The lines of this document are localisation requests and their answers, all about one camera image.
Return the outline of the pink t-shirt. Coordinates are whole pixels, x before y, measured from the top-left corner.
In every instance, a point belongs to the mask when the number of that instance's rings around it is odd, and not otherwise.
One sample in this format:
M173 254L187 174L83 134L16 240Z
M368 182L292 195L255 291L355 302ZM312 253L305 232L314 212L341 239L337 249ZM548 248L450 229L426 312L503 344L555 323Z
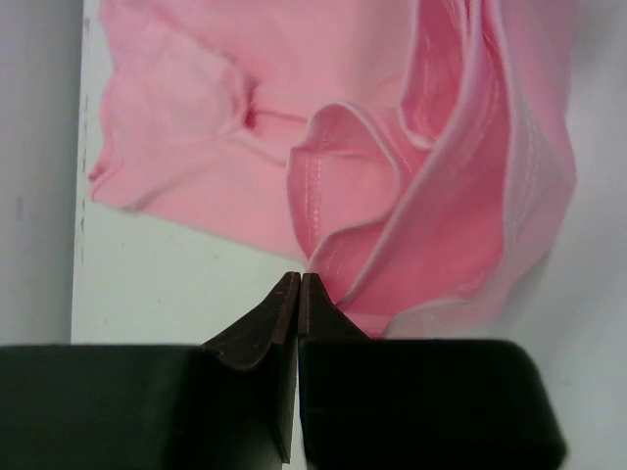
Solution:
M366 334L492 320L576 182L573 1L105 1L92 199L299 259Z

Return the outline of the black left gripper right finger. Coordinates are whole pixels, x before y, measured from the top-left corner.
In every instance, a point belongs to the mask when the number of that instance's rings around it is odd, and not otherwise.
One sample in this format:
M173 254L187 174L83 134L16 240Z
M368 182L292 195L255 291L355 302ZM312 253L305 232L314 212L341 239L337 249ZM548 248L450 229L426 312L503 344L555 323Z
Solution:
M540 372L503 340L365 335L315 274L298 316L312 469L557 469L567 455Z

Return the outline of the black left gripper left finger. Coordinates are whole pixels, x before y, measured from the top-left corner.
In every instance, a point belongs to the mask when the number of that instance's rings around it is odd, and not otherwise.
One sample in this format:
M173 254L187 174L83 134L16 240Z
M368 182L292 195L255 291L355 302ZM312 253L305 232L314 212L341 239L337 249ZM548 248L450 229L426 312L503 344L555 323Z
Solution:
M196 346L1 351L5 469L279 469L291 457L300 276Z

